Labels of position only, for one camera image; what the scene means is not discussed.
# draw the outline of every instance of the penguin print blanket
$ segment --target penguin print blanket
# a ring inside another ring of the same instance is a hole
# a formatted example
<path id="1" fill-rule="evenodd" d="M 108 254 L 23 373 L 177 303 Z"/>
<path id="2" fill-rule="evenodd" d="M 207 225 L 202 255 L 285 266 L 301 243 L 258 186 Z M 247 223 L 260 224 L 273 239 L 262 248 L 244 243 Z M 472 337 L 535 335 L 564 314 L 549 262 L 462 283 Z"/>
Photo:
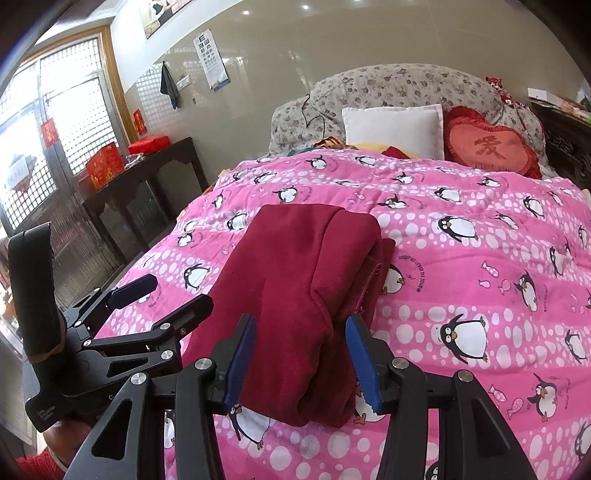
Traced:
<path id="1" fill-rule="evenodd" d="M 565 179 L 356 150 L 243 161 L 121 280 L 152 273 L 158 287 L 116 311 L 100 335 L 148 330 L 207 293 L 258 209 L 293 202 L 377 218 L 397 248 L 373 335 L 426 372 L 471 370 L 538 478 L 567 479 L 591 445 L 591 211 Z M 226 477 L 375 480 L 388 418 L 356 394 L 339 430 L 294 428 L 236 405 L 216 419 Z M 165 458 L 174 479 L 173 433 Z M 429 436 L 426 478 L 435 480 L 435 416 Z"/>

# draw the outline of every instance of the beige tiled wall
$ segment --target beige tiled wall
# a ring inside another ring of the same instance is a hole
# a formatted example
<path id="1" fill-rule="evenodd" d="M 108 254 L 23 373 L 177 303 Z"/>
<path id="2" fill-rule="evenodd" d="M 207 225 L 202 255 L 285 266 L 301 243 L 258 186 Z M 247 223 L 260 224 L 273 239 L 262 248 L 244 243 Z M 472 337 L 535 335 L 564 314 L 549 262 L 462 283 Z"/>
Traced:
<path id="1" fill-rule="evenodd" d="M 193 45 L 207 28 L 228 59 L 231 79 L 216 93 L 209 91 Z M 441 64 L 502 77 L 521 99 L 527 87 L 574 97 L 583 78 L 545 26 L 505 0 L 244 0 L 196 27 L 162 59 L 175 80 L 191 76 L 181 91 L 182 108 L 173 111 L 160 94 L 160 64 L 131 87 L 127 104 L 131 112 L 142 110 L 150 133 L 173 141 L 193 137 L 210 181 L 223 168 L 267 151 L 276 107 L 351 68 Z M 160 178 L 177 210 L 199 194 L 188 166 L 169 164 Z"/>

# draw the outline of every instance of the red sleeve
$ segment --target red sleeve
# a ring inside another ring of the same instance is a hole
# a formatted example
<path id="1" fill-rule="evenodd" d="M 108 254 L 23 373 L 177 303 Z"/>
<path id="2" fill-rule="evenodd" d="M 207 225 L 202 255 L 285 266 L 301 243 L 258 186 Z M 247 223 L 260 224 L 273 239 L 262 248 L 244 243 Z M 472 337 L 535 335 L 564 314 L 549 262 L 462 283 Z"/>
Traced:
<path id="1" fill-rule="evenodd" d="M 18 458 L 17 464 L 31 480 L 61 480 L 64 477 L 64 472 L 53 461 L 47 449 L 36 457 Z"/>

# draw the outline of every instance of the pink fish print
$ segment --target pink fish print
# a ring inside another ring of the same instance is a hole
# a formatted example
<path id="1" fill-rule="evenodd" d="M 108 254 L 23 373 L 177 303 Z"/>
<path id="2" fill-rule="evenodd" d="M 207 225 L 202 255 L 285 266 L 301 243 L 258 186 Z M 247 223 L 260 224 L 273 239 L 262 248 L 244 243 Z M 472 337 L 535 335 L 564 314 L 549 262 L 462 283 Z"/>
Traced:
<path id="1" fill-rule="evenodd" d="M 511 405 L 511 408 L 509 408 L 507 410 L 507 415 L 509 417 L 509 420 L 511 419 L 511 417 L 519 412 L 521 409 L 523 408 L 523 398 L 516 398 L 513 401 L 513 405 Z"/>
<path id="2" fill-rule="evenodd" d="M 494 385 L 491 385 L 491 387 L 488 389 L 488 393 L 493 395 L 497 401 L 507 401 L 505 394 L 502 391 L 497 390 Z"/>
<path id="3" fill-rule="evenodd" d="M 484 262 L 480 266 L 480 268 L 484 268 L 484 270 L 490 273 L 493 277 L 499 278 L 499 271 L 496 268 L 491 267 L 490 265 L 486 265 L 486 262 Z"/>
<path id="4" fill-rule="evenodd" d="M 505 295 L 506 291 L 509 291 L 511 289 L 511 282 L 507 279 L 503 280 L 503 283 L 501 284 L 501 286 L 499 287 L 499 290 L 501 291 L 501 293 L 503 295 Z"/>

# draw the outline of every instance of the nightstand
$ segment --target nightstand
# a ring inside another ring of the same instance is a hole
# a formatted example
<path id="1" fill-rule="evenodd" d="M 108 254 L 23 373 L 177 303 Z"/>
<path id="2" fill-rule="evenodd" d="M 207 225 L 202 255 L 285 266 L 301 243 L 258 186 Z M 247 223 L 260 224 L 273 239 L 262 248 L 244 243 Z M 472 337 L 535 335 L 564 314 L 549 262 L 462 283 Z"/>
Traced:
<path id="1" fill-rule="evenodd" d="M 591 125 L 544 103 L 530 101 L 544 126 L 550 166 L 580 189 L 591 188 Z"/>

